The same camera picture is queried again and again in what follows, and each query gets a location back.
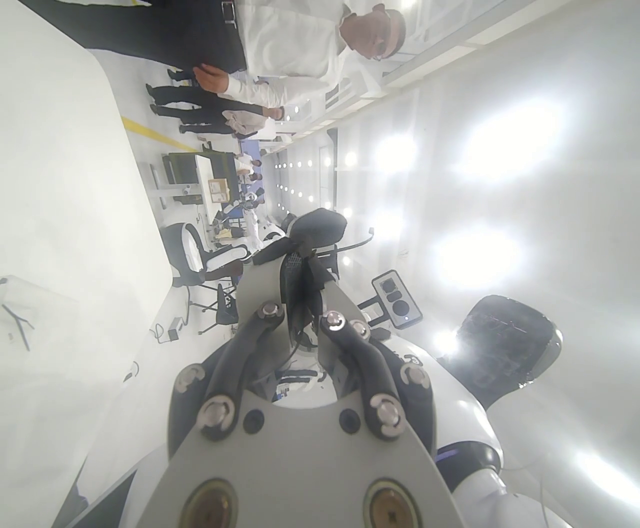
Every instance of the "black pants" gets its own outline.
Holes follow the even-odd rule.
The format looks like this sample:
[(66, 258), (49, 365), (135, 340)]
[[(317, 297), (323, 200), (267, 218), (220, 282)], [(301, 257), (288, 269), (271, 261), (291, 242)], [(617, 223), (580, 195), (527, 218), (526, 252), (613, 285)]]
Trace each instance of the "black pants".
[(160, 5), (80, 5), (20, 0), (87, 49), (105, 49), (190, 70), (201, 63), (233, 73), (246, 68), (237, 31), (220, 0), (166, 0)]
[(199, 86), (157, 86), (151, 90), (151, 96), (156, 104), (164, 105), (171, 102), (188, 102), (203, 108), (220, 110), (245, 110), (254, 114), (262, 114), (262, 106), (248, 104), (232, 99), (218, 97), (215, 93), (207, 92)]
[(165, 117), (177, 117), (184, 125), (216, 124), (220, 131), (218, 134), (232, 134), (233, 129), (227, 126), (227, 120), (221, 112), (211, 111), (207, 108), (196, 108), (194, 110), (183, 110), (181, 108), (169, 108), (168, 106), (158, 106), (157, 114)]
[[(198, 86), (158, 86), (151, 90), (151, 96), (157, 104), (158, 115), (177, 117), (186, 125), (206, 124), (207, 126), (206, 130), (202, 127), (191, 130), (188, 127), (191, 132), (233, 133), (233, 129), (227, 126), (227, 119), (222, 115), (224, 110), (245, 110), (262, 115), (262, 106), (258, 104), (247, 104), (218, 97), (215, 93), (206, 92)], [(182, 110), (163, 106), (171, 102), (188, 102), (201, 108)]]

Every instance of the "screw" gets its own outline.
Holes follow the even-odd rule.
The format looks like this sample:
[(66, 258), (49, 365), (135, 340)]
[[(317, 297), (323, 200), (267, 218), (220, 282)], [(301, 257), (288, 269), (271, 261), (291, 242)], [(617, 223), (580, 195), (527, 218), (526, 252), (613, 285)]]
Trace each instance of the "screw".
[(369, 325), (367, 325), (365, 322), (360, 321), (358, 319), (354, 319), (353, 321), (349, 322), (351, 324), (351, 326), (353, 327), (353, 329), (358, 332), (358, 335), (363, 338), (364, 340), (368, 340), (369, 337), (371, 336), (371, 331), (369, 330)]
[(253, 409), (244, 416), (242, 425), (247, 435), (254, 435), (264, 425), (264, 414), (260, 409)]
[(393, 427), (400, 421), (398, 409), (390, 401), (384, 401), (378, 407), (378, 419), (383, 425)]
[(196, 425), (200, 430), (204, 428), (220, 428), (226, 431), (234, 420), (236, 406), (229, 396), (219, 394), (209, 398), (200, 407)]
[(340, 413), (338, 422), (342, 430), (348, 435), (354, 435), (360, 430), (360, 417), (353, 409), (344, 409)]
[(337, 332), (338, 330), (341, 330), (344, 328), (344, 323), (346, 322), (346, 319), (344, 319), (344, 316), (340, 313), (340, 312), (336, 312), (334, 310), (327, 312), (324, 315), (327, 324), (329, 325), (329, 330), (333, 330), (334, 332)]
[(400, 378), (404, 382), (405, 385), (422, 385), (424, 388), (429, 388), (431, 385), (431, 380), (427, 373), (420, 368), (418, 365), (414, 363), (408, 362), (405, 363), (402, 368), (400, 368)]
[(265, 303), (262, 307), (262, 314), (265, 317), (274, 317), (278, 314), (279, 306), (276, 303)]
[(380, 433), (395, 438), (406, 429), (406, 417), (400, 402), (390, 394), (379, 393), (371, 397), (369, 404), (376, 410), (380, 421)]
[(202, 381), (204, 380), (204, 376), (205, 371), (202, 368), (202, 365), (198, 363), (188, 365), (180, 371), (175, 379), (173, 387), (176, 392), (184, 394), (195, 380)]
[(219, 426), (229, 414), (224, 403), (211, 403), (202, 412), (203, 422), (207, 427)]

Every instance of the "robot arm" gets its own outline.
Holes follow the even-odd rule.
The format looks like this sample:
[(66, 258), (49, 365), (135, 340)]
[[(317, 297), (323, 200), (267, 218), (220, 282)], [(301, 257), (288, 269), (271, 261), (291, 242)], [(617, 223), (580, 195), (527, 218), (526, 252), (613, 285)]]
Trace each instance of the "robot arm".
[(571, 528), (538, 501), (509, 493), (490, 469), (469, 475), (453, 497), (468, 528)]

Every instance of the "metal bolt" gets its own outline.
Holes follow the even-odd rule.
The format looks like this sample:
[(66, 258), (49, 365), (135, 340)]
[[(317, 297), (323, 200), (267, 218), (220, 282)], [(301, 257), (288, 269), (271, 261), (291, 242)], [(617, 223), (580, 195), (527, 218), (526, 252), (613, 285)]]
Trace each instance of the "metal bolt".
[(431, 380), (424, 369), (412, 362), (405, 363), (400, 368), (400, 378), (405, 385), (413, 383), (414, 385), (422, 385), (424, 388), (429, 388), (431, 385)]
[(224, 403), (211, 403), (202, 411), (202, 421), (207, 427), (219, 426), (229, 414), (229, 409)]
[(279, 306), (276, 303), (265, 303), (262, 307), (262, 313), (265, 317), (274, 317), (278, 314)]
[(384, 401), (378, 407), (378, 419), (383, 425), (395, 426), (400, 421), (400, 414), (398, 409), (390, 402)]
[(334, 310), (327, 312), (324, 315), (327, 324), (329, 325), (329, 330), (333, 330), (337, 332), (338, 330), (342, 330), (344, 328), (344, 324), (346, 323), (346, 319), (340, 312), (336, 312)]
[(349, 322), (353, 329), (358, 332), (358, 335), (364, 340), (369, 340), (371, 336), (371, 331), (369, 330), (369, 325), (364, 321), (360, 321), (359, 319), (354, 319)]
[(205, 427), (220, 428), (226, 431), (234, 420), (236, 406), (229, 396), (219, 394), (209, 398), (200, 408), (196, 425), (198, 429)]
[(376, 394), (369, 404), (376, 410), (380, 432), (387, 438), (395, 438), (406, 429), (406, 417), (400, 402), (390, 394)]
[(184, 394), (185, 392), (187, 392), (187, 389), (195, 380), (202, 381), (204, 380), (204, 376), (205, 371), (202, 368), (202, 365), (198, 363), (188, 365), (180, 371), (175, 379), (173, 387), (176, 392)]

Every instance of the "yellow floor line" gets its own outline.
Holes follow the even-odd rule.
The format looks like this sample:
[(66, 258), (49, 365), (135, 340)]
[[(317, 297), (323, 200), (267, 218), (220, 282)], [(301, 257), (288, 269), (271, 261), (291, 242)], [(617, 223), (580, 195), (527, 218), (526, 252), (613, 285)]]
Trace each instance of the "yellow floor line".
[(190, 147), (189, 145), (185, 145), (179, 141), (168, 138), (167, 136), (163, 136), (160, 132), (156, 132), (155, 130), (147, 128), (144, 125), (141, 125), (140, 123), (136, 123), (135, 121), (132, 121), (129, 118), (126, 118), (123, 116), (120, 116), (120, 117), (122, 118), (122, 123), (124, 124), (124, 127), (129, 132), (140, 134), (141, 136), (149, 138), (150, 140), (159, 141), (160, 143), (164, 143), (165, 145), (170, 145), (175, 148), (180, 148), (182, 150), (185, 150), (186, 152), (198, 152), (197, 149)]

